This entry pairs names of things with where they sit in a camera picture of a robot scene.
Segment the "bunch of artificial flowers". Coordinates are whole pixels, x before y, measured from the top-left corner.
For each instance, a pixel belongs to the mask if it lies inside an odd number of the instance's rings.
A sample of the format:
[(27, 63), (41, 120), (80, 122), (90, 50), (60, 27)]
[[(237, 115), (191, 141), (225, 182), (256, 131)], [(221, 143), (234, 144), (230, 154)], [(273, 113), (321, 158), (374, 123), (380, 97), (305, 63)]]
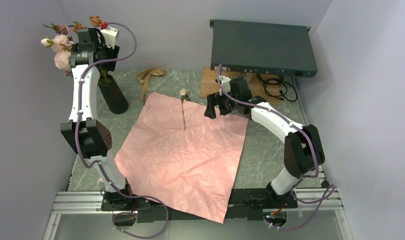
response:
[[(101, 28), (104, 30), (108, 27), (106, 22), (103, 22), (99, 16), (92, 15), (89, 20), (93, 27)], [(69, 32), (77, 33), (78, 30), (87, 29), (85, 25), (78, 21), (73, 21), (72, 25), (54, 24), (51, 26), (43, 24), (44, 27), (50, 28), (56, 32), (56, 36), (52, 39), (43, 38), (41, 44), (47, 49), (52, 49), (55, 52), (54, 64), (55, 66), (64, 71), (67, 77), (72, 77), (72, 67), (70, 66), (70, 58), (73, 52), (74, 41), (73, 37), (69, 36)], [(102, 86), (107, 86), (111, 83), (108, 77), (108, 70), (100, 70), (100, 78), (98, 83)]]

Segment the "brown ribbon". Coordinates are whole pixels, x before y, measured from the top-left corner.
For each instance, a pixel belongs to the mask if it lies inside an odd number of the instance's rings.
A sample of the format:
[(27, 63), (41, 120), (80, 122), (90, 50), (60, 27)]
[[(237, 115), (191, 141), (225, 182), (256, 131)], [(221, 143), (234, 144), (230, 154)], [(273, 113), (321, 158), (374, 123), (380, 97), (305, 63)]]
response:
[(149, 83), (152, 77), (162, 77), (167, 73), (164, 68), (150, 68), (136, 74), (136, 78), (141, 84), (140, 100), (145, 104), (146, 96), (149, 91)]

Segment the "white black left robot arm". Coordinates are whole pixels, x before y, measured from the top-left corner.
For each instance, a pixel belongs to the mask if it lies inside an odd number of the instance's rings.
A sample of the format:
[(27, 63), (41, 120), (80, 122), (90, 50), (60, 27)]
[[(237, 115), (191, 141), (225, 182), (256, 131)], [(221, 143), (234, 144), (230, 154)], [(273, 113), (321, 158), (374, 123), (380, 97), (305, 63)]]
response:
[(78, 42), (69, 58), (73, 79), (73, 102), (68, 122), (60, 132), (84, 167), (96, 169), (104, 182), (105, 198), (121, 210), (133, 206), (134, 195), (111, 153), (111, 132), (99, 120), (97, 88), (101, 71), (113, 71), (120, 48), (116, 45), (118, 29), (84, 28), (77, 30)]

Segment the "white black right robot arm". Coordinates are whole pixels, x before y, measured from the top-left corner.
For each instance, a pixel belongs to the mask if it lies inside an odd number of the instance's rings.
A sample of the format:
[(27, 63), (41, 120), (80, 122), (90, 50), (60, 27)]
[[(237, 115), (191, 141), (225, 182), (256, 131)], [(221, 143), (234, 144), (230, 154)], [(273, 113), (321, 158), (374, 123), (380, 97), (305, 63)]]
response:
[(275, 110), (263, 97), (254, 96), (247, 80), (220, 75), (215, 82), (219, 91), (207, 95), (204, 116), (215, 119), (217, 114), (239, 112), (265, 127), (284, 144), (284, 167), (267, 185), (266, 202), (273, 208), (285, 202), (286, 194), (304, 178), (317, 178), (319, 166), (325, 162), (318, 129), (302, 125)]

